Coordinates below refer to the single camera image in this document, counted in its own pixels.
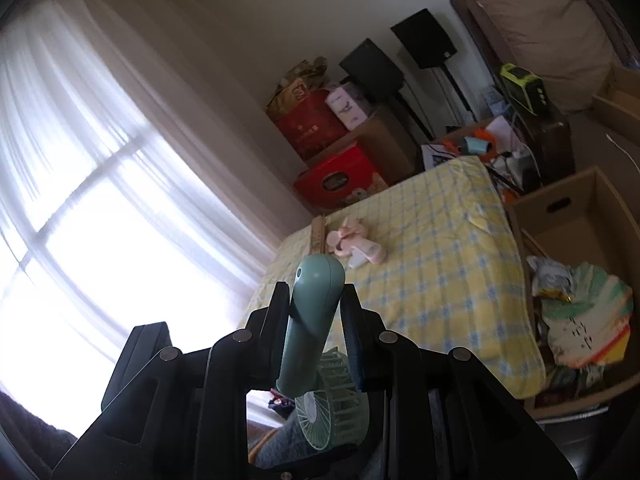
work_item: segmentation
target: plaid fabric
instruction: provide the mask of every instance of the plaid fabric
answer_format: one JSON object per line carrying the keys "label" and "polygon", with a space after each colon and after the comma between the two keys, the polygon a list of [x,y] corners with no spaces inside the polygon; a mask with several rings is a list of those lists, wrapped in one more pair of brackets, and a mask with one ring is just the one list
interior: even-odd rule
{"label": "plaid fabric", "polygon": [[[381,265],[347,271],[363,308],[422,348],[469,348],[517,398],[542,389],[545,368],[527,316],[518,249],[478,158],[457,158],[335,212],[327,229],[345,216],[361,218],[367,237],[388,250]],[[283,242],[244,320],[269,303],[275,282],[293,284],[309,237],[307,227]],[[344,351],[338,316],[326,348]]]}

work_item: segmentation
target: pink toy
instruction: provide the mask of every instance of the pink toy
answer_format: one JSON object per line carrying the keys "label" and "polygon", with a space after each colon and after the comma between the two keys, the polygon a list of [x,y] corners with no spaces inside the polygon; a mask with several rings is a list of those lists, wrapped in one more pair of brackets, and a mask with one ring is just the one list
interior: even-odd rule
{"label": "pink toy", "polygon": [[337,231],[326,236],[327,250],[339,258],[352,256],[350,267],[359,267],[365,261],[380,264],[386,258],[386,251],[380,244],[367,240],[367,228],[356,218],[345,218]]}

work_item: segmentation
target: red cardboard box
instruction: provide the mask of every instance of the red cardboard box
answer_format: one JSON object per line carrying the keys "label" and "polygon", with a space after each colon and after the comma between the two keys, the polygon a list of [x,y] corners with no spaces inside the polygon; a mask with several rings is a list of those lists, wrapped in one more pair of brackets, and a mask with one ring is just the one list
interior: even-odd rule
{"label": "red cardboard box", "polygon": [[349,133],[324,102],[328,95],[328,90],[314,90],[275,123],[302,160],[309,160]]}
{"label": "red cardboard box", "polygon": [[326,211],[348,206],[388,187],[360,142],[305,171],[293,186],[311,205]]}

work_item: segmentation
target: curtain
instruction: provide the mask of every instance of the curtain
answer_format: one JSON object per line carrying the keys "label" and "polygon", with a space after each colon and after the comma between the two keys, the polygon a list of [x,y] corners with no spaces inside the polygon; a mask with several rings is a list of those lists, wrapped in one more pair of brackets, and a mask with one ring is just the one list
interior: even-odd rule
{"label": "curtain", "polygon": [[234,330],[310,221],[250,75],[191,0],[36,0],[0,34],[0,384],[46,422],[89,426],[137,324]]}

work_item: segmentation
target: speaker stand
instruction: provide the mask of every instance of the speaker stand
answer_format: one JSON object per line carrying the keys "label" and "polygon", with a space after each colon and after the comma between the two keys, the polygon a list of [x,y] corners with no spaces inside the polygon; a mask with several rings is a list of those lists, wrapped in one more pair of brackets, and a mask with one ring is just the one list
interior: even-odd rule
{"label": "speaker stand", "polygon": [[396,101],[398,101],[398,103],[401,105],[401,107],[404,108],[404,110],[409,114],[409,117],[412,118],[414,123],[416,123],[418,125],[418,128],[420,128],[422,130],[422,132],[427,137],[427,139],[436,140],[436,138],[433,135],[433,133],[431,132],[431,130],[428,129],[427,125],[422,122],[421,118],[418,117],[418,114],[415,113],[413,108],[411,108],[411,105],[406,101],[406,99],[404,97],[402,97],[402,94],[400,92],[396,92],[394,94],[394,97],[396,98]]}
{"label": "speaker stand", "polygon": [[458,94],[458,97],[462,101],[462,104],[464,105],[465,109],[471,113],[471,116],[474,118],[474,121],[477,123],[478,118],[476,117],[476,114],[471,109],[471,106],[469,105],[469,101],[466,100],[466,97],[462,93],[460,86],[458,86],[458,83],[456,82],[456,80],[453,79],[453,76],[451,75],[451,72],[449,72],[447,65],[445,63],[441,64],[440,69],[444,72],[444,75],[447,76],[447,79],[451,83],[451,86],[453,86],[453,89],[456,91],[456,94]]}

